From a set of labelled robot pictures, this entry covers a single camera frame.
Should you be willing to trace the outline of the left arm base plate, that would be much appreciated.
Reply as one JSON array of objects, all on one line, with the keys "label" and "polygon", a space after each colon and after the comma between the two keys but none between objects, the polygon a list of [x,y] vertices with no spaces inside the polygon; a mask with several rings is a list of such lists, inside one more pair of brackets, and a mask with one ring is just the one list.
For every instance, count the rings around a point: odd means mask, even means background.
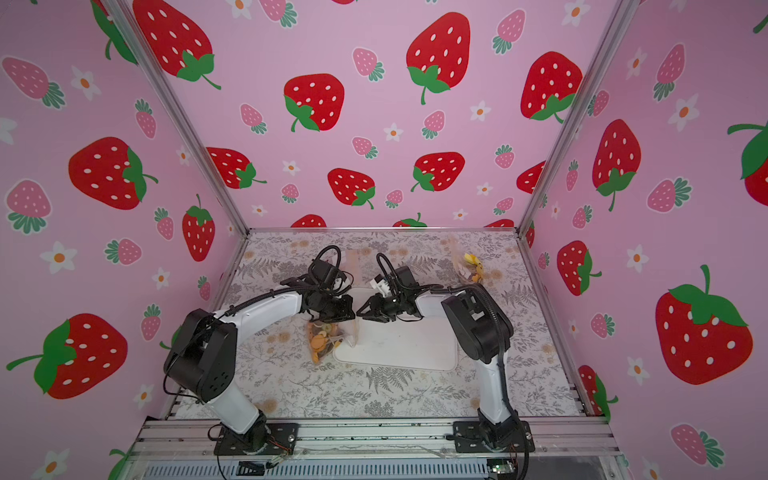
[{"label": "left arm base plate", "polygon": [[298,423],[255,424],[244,434],[235,433],[223,426],[216,440],[214,454],[217,456],[292,455],[298,431]]}]

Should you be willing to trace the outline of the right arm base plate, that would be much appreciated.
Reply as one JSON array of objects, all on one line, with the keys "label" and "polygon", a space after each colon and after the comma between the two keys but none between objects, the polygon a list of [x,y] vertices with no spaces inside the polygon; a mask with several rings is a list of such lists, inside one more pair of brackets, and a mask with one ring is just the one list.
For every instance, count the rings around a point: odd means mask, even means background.
[{"label": "right arm base plate", "polygon": [[530,425],[525,421],[491,425],[485,421],[455,421],[451,438],[458,453],[533,453]]}]

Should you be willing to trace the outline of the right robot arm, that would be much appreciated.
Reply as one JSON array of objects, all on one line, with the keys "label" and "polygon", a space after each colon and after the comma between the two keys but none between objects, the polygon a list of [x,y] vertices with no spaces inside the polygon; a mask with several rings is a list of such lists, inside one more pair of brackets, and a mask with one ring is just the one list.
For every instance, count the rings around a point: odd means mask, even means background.
[{"label": "right robot arm", "polygon": [[514,328],[486,288],[477,283],[422,285],[407,267],[379,275],[371,285],[373,293],[355,309],[359,318],[391,323],[438,317],[450,325],[459,347],[476,364],[480,438],[493,450],[513,444],[513,437],[523,431],[506,379],[505,356]]}]

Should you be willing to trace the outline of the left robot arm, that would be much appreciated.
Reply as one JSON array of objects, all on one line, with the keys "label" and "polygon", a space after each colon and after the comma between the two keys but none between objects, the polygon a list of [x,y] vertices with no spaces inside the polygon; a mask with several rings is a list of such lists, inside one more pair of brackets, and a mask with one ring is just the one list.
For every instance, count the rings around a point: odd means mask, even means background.
[{"label": "left robot arm", "polygon": [[241,343],[267,327],[299,313],[316,321],[344,322],[355,318],[351,275],[324,260],[308,272],[280,283],[276,289],[238,305],[190,312],[170,347],[164,375],[211,409],[230,432],[260,436],[265,415],[242,393],[234,379]]}]

